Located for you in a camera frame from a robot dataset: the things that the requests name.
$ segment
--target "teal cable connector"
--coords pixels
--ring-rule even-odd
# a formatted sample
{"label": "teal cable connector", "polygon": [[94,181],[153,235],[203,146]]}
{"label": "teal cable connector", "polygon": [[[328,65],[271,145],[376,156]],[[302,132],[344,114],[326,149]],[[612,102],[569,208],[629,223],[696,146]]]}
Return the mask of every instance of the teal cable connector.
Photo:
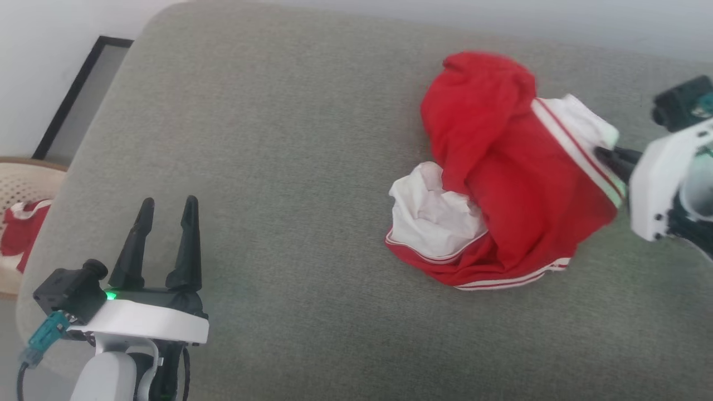
{"label": "teal cable connector", "polygon": [[707,93],[698,98],[691,114],[698,118],[713,117],[713,93]]}
{"label": "teal cable connector", "polygon": [[30,337],[27,348],[20,354],[20,363],[26,363],[30,369],[37,367],[44,353],[64,336],[69,325],[69,320],[62,311],[52,312]]}

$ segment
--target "floor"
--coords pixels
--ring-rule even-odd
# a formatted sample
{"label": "floor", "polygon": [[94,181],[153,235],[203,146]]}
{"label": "floor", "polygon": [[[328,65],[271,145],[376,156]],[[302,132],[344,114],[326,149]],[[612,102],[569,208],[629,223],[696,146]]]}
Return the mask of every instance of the floor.
{"label": "floor", "polygon": [[128,49],[105,46],[50,146],[46,161],[69,166]]}
{"label": "floor", "polygon": [[[69,166],[127,51],[117,46],[104,47],[45,160]],[[17,359],[25,346],[15,326],[14,301],[0,300],[0,322],[0,401],[10,401],[16,399]],[[28,401],[69,400],[74,380],[40,365],[27,371],[24,389]]]}

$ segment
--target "black picture frame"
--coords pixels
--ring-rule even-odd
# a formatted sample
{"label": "black picture frame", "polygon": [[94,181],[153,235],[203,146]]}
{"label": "black picture frame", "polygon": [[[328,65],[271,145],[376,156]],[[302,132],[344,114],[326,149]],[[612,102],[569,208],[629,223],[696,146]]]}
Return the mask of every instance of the black picture frame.
{"label": "black picture frame", "polygon": [[92,68],[94,68],[94,65],[96,64],[97,60],[99,60],[99,56],[104,50],[104,47],[117,46],[129,48],[131,47],[131,44],[133,44],[133,41],[130,39],[99,36],[99,38],[94,43],[94,46],[92,47],[91,51],[89,52],[89,55],[84,61],[84,64],[82,64],[82,68],[79,69],[77,77],[74,78],[72,86],[69,87],[69,91],[67,91],[66,96],[64,96],[64,100],[62,100],[62,103],[59,105],[59,109],[57,109],[57,112],[55,113],[54,117],[52,118],[52,121],[47,127],[47,131],[45,131],[45,134],[42,137],[40,144],[37,145],[37,149],[32,155],[33,159],[44,160],[44,158],[47,156],[49,148],[52,146],[54,139],[57,137],[59,128],[62,127],[62,124],[67,119],[67,115],[72,109],[72,105],[77,100],[79,92],[82,90],[82,87],[84,86],[84,83],[89,77],[89,73],[91,72]]}

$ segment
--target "white stripe trim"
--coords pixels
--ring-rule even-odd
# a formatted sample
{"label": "white stripe trim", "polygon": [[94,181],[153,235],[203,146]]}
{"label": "white stripe trim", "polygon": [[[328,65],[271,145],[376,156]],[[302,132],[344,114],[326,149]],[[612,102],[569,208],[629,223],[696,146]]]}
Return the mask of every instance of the white stripe trim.
{"label": "white stripe trim", "polygon": [[46,199],[41,201],[40,203],[37,203],[33,210],[25,211],[25,206],[28,205],[28,202],[20,202],[10,206],[10,211],[12,212],[12,216],[15,217],[17,220],[27,220],[34,216],[38,210],[50,206],[51,204],[52,200]]}
{"label": "white stripe trim", "polygon": [[457,285],[456,288],[459,290],[466,290],[466,291],[471,291],[471,290],[495,290],[495,289],[500,289],[500,288],[510,288],[510,287],[519,287],[521,285],[525,285],[527,283],[531,283],[538,278],[542,277],[542,275],[547,272],[547,271],[562,271],[565,268],[561,267],[561,265],[569,265],[570,263],[570,258],[559,258],[555,260],[554,262],[550,263],[549,265],[545,266],[544,268],[538,269],[533,271],[532,273],[517,277],[517,278],[505,278],[502,280],[480,280],[480,281],[473,281],[472,283],[467,283],[467,284],[461,284]]}
{"label": "white stripe trim", "polygon": [[[582,149],[585,149],[587,152],[587,155],[589,156],[589,160],[587,157],[585,157],[582,152],[579,150],[577,145],[573,142],[573,140],[567,135],[566,132],[560,127],[560,125],[557,123],[557,121],[550,115],[550,112],[545,109],[544,106],[542,106],[537,99],[535,99],[532,103],[532,108],[533,111],[535,112],[535,115],[540,119],[542,124],[547,128],[548,131],[552,134],[554,139],[562,146],[562,148],[567,152],[568,155],[574,160],[574,162],[579,166],[582,171],[584,171],[587,176],[589,176],[592,181],[594,181],[597,186],[604,191],[604,193],[607,195],[607,197],[614,203],[614,205],[619,208],[622,204],[622,198],[619,196],[619,193],[617,193],[616,189],[612,187],[605,179],[602,177],[596,169],[592,166],[592,163],[596,164],[596,166],[600,169],[600,171],[604,172],[606,176],[609,178],[609,180],[614,183],[614,185],[619,189],[619,192],[622,194],[626,193],[626,185],[614,174],[611,173],[609,168],[607,166],[604,166],[599,162],[597,157],[594,155],[594,153],[587,148],[586,145],[578,142],[579,146]],[[565,125],[567,129],[569,129],[570,133],[572,133],[574,130],[572,130],[570,127],[566,126],[566,122],[562,121],[560,119],[560,122]]]}
{"label": "white stripe trim", "polygon": [[400,243],[400,242],[396,242],[396,241],[392,240],[392,239],[391,239],[391,233],[392,233],[393,231],[394,231],[394,228],[392,227],[391,230],[389,230],[389,233],[386,234],[386,239],[385,239],[385,241],[386,241],[387,244],[389,244],[389,245],[405,246],[405,247],[407,247],[408,249],[414,251],[419,257],[421,257],[421,259],[425,260],[425,261],[428,262],[428,263],[432,263],[432,264],[434,264],[434,265],[447,265],[447,264],[449,264],[449,263],[452,263],[453,261],[455,261],[456,259],[458,259],[458,258],[461,256],[461,254],[463,253],[463,251],[464,251],[470,244],[476,242],[477,240],[479,240],[481,237],[483,237],[483,235],[485,235],[485,234],[488,232],[488,231],[486,230],[484,233],[478,235],[477,237],[473,238],[470,242],[468,242],[467,244],[465,244],[461,249],[458,249],[456,252],[454,252],[454,253],[452,253],[452,254],[450,254],[450,255],[441,256],[441,257],[438,257],[438,258],[433,258],[433,257],[431,257],[431,256],[426,256],[426,255],[420,253],[419,250],[417,250],[417,249],[411,247],[409,244]]}
{"label": "white stripe trim", "polygon": [[[600,125],[605,124],[606,126],[610,127],[610,129],[612,129],[614,132],[616,132],[616,139],[619,138],[619,131],[617,131],[617,129],[614,128],[614,126],[609,124],[603,118],[597,116],[593,111],[591,111],[587,106],[585,106],[584,103],[582,103],[579,99],[577,99],[576,97],[574,97],[572,95],[567,95],[565,98],[569,102],[568,103],[569,107],[575,107],[577,110],[579,110],[580,113],[587,114],[587,116],[591,120],[600,121],[599,122]],[[570,119],[567,116],[558,116],[558,117],[560,119],[560,122],[565,126],[565,128],[567,128],[569,130],[569,132],[574,135],[575,140],[580,139],[579,137],[577,137],[577,135],[576,135],[577,130],[573,128],[572,124],[570,123]],[[616,189],[619,190],[619,193],[622,194],[623,196],[626,196],[627,184],[624,181],[622,181],[622,179],[619,178],[619,176],[614,174],[614,172],[607,165],[605,165],[604,163],[599,161],[597,156],[594,154],[594,148],[586,146],[584,143],[582,143],[582,141],[577,141],[577,142],[582,147],[582,149],[584,149],[587,152],[590,159],[597,165],[597,167],[602,171],[602,173],[604,173],[607,176],[607,178],[609,178],[609,180],[611,181],[611,184],[614,184]],[[614,145],[615,145],[615,142],[611,143],[610,144],[611,148],[614,148]]]}

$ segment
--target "red and white garment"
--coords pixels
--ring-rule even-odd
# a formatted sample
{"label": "red and white garment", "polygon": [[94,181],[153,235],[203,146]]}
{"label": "red and white garment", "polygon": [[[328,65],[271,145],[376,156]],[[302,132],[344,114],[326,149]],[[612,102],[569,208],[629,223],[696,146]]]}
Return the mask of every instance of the red and white garment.
{"label": "red and white garment", "polygon": [[30,250],[51,204],[51,199],[23,202],[5,210],[4,222],[7,226],[0,238],[0,260],[5,268],[15,268],[24,273]]}
{"label": "red and white garment", "polygon": [[460,290],[564,270],[625,197],[594,156],[617,129],[574,96],[536,98],[534,76],[505,57],[461,53],[443,65],[421,104],[436,163],[391,187],[386,246]]}

